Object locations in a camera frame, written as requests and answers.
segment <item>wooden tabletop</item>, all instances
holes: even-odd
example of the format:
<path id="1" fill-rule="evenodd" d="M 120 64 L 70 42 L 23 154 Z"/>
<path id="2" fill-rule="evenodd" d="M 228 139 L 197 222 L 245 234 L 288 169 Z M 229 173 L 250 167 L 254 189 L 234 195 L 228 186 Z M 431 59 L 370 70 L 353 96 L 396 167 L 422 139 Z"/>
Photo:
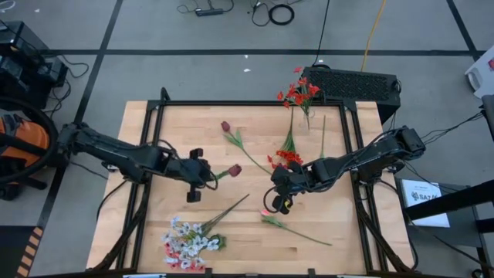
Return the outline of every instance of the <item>wooden tabletop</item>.
<path id="1" fill-rule="evenodd" d="M 120 128 L 119 139 L 139 144 L 144 122 L 146 102 L 127 103 Z M 364 143 L 369 143 L 382 132 L 375 103 L 357 103 L 358 116 Z M 296 149 L 305 162 L 319 157 L 323 116 L 326 115 L 324 150 L 327 157 L 346 154 L 339 110 L 336 107 L 313 107 L 315 117 L 308 131 L 303 123 L 301 109 L 295 109 L 293 134 Z M 357 225 L 350 176 L 345 174 L 327 192 L 297 195 L 288 215 L 276 218 L 291 229 L 320 241 L 332 243 L 324 246 L 287 231 L 261 222 L 262 197 L 272 187 L 269 175 L 257 168 L 233 144 L 223 138 L 220 123 L 228 121 L 242 133 L 245 149 L 260 164 L 270 168 L 266 155 L 273 155 L 283 144 L 289 129 L 290 112 L 285 107 L 229 107 L 229 106 L 173 106 L 165 107 L 160 138 L 170 142 L 183 157 L 196 147 L 204 149 L 204 158 L 213 172 L 220 172 L 233 164 L 240 164 L 242 173 L 220 181 L 217 191 L 201 190 L 202 200 L 187 203 L 188 185 L 180 181 L 155 176 L 147 210 L 146 225 L 138 271 L 145 273 L 174 273 L 163 262 L 165 257 L 161 235 L 170 227 L 170 220 L 180 216 L 184 222 L 206 222 L 233 205 L 246 194 L 250 196 L 230 212 L 211 231 L 227 237 L 222 251 L 203 251 L 201 257 L 213 273 L 277 273 L 304 274 L 314 268 L 318 274 L 363 274 L 364 259 Z M 351 116 L 347 114 L 356 149 Z M 152 137 L 153 124 L 149 139 Z M 110 174 L 106 193 L 121 182 L 120 174 Z M 390 174 L 383 180 L 394 185 Z M 122 232 L 130 186 L 122 188 L 107 200 L 91 246 L 87 266 L 95 266 L 111 249 Z M 374 188 L 381 232 L 393 250 L 408 266 L 413 265 L 407 231 L 401 214 L 398 197 L 392 190 L 377 184 Z M 369 242 L 374 268 L 379 269 L 375 242 Z M 134 237 L 129 240 L 125 266 L 130 265 Z"/>

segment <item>concrete floor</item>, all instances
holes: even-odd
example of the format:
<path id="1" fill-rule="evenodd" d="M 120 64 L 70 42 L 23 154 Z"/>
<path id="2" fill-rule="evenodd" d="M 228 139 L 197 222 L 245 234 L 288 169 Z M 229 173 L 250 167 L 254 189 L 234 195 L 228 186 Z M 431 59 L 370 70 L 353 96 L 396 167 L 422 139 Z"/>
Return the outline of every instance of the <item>concrete floor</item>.
<path id="1" fill-rule="evenodd" d="M 198 18 L 176 11 L 180 4 L 193 6 L 187 0 L 123 0 L 123 3 L 121 0 L 18 0 L 16 6 L 2 13 L 0 18 L 25 21 L 51 49 L 93 50 L 74 52 L 93 55 L 67 56 L 72 62 L 89 63 L 94 71 L 77 80 L 69 78 L 72 95 L 54 119 L 59 127 L 73 120 L 86 90 L 91 95 L 84 121 L 99 131 L 117 136 L 125 103 L 157 99 L 162 86 L 174 100 L 273 100 L 276 92 L 293 78 L 290 69 L 313 62 L 312 54 L 245 56 L 241 51 L 235 55 L 208 55 L 206 52 L 103 55 L 106 47 L 148 50 L 317 48 L 325 1 L 297 3 L 293 5 L 296 17 L 291 24 L 270 24 L 264 28 L 251 23 L 247 1 L 234 1 L 235 7 L 229 13 Z M 207 6 L 205 0 L 198 2 Z M 331 1 L 322 49 L 364 49 L 380 3 L 378 0 Z M 107 30 L 116 4 L 120 8 L 115 14 L 117 22 L 114 29 Z M 491 47 L 494 44 L 494 1 L 454 0 L 454 4 L 477 50 Z M 213 5 L 227 8 L 230 4 L 228 0 L 213 0 Z M 266 15 L 259 12 L 256 20 L 266 20 Z M 107 42 L 103 40 L 105 33 L 111 35 Z M 469 50 L 447 0 L 388 1 L 370 48 Z M 320 59 L 334 69 L 359 70 L 362 56 L 321 56 Z M 102 63 L 93 69 L 99 60 Z M 398 76 L 403 92 L 397 125 L 406 124 L 419 134 L 425 134 L 455 125 L 478 111 L 481 102 L 472 95 L 464 77 L 472 63 L 471 56 L 370 56 L 366 71 Z M 492 179 L 492 157 L 494 144 L 488 128 L 484 120 L 478 120 L 431 144 L 424 157 L 413 165 L 433 181 L 475 185 Z M 85 154 L 75 156 L 74 161 L 104 173 L 100 163 Z M 52 171 L 46 170 L 41 175 L 50 182 Z M 417 179 L 406 171 L 398 176 Z M 32 276 L 84 270 L 104 185 L 103 179 L 80 168 L 67 169 Z M 47 192 L 27 188 L 17 200 L 0 202 L 0 225 L 35 225 Z M 491 205 L 480 208 L 481 216 L 489 213 L 494 213 Z M 494 250 L 494 239 L 486 238 L 489 249 Z M 424 273 L 467 277 L 477 268 L 475 263 L 440 243 L 414 241 L 420 258 L 418 269 Z M 474 249 L 463 249 L 475 254 Z"/>

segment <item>yellow cable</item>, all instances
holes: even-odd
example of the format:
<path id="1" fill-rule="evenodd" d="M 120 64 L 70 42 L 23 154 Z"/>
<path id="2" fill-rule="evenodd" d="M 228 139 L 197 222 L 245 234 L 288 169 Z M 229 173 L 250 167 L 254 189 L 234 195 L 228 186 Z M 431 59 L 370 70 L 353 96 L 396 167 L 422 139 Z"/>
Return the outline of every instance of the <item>yellow cable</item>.
<path id="1" fill-rule="evenodd" d="M 360 68 L 361 72 L 364 71 L 365 63 L 367 62 L 367 51 L 369 51 L 369 45 L 371 44 L 371 39 L 372 39 L 372 36 L 374 35 L 374 30 L 376 29 L 377 23 L 379 22 L 379 19 L 381 18 L 381 13 L 383 13 L 385 5 L 386 5 L 386 0 L 383 0 L 381 7 L 379 8 L 379 12 L 377 14 L 376 21 L 374 22 L 374 26 L 372 26 L 372 30 L 370 31 L 369 39 L 367 39 L 367 46 L 365 47 L 365 53 L 364 53 L 364 61 L 362 61 L 362 67 Z"/>

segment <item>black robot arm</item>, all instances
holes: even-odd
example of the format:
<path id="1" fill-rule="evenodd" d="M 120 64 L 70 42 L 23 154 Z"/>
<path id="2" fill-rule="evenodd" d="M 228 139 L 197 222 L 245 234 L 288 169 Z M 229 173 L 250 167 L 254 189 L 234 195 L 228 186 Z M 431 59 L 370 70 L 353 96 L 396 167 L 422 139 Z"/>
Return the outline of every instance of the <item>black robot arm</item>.
<path id="1" fill-rule="evenodd" d="M 402 127 L 384 132 L 366 147 L 339 158 L 321 158 L 304 165 L 292 162 L 289 170 L 279 166 L 271 176 L 275 184 L 272 190 L 278 194 L 272 203 L 275 211 L 266 208 L 287 214 L 293 196 L 298 193 L 325 192 L 352 169 L 358 171 L 360 181 L 372 183 L 379 179 L 383 169 L 397 165 L 400 160 L 419 158 L 424 151 L 425 146 L 415 130 Z"/>
<path id="2" fill-rule="evenodd" d="M 189 158 L 180 159 L 171 145 L 136 146 L 100 134 L 87 124 L 75 123 L 63 127 L 57 143 L 61 152 L 84 152 L 116 166 L 123 177 L 132 182 L 144 183 L 150 174 L 187 182 L 191 186 L 188 202 L 200 201 L 200 192 L 195 189 L 204 188 L 208 181 L 215 181 L 208 161 L 200 158 L 202 149 L 192 150 Z"/>

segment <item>dark red rose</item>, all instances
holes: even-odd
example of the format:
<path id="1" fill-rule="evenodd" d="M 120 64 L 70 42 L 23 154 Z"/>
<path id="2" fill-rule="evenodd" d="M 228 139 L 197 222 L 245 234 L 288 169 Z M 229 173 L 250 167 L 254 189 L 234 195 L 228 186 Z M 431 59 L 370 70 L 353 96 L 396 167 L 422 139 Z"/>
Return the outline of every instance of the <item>dark red rose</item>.
<path id="1" fill-rule="evenodd" d="M 229 132 L 230 131 L 230 124 L 227 123 L 227 122 L 225 122 L 225 121 L 223 121 L 222 122 L 222 129 L 223 129 L 224 132 Z"/>
<path id="2" fill-rule="evenodd" d="M 242 167 L 240 167 L 240 165 L 238 165 L 238 164 L 235 164 L 235 165 L 230 167 L 230 169 L 228 170 L 228 173 L 232 177 L 236 177 L 240 174 L 241 171 L 242 171 Z"/>

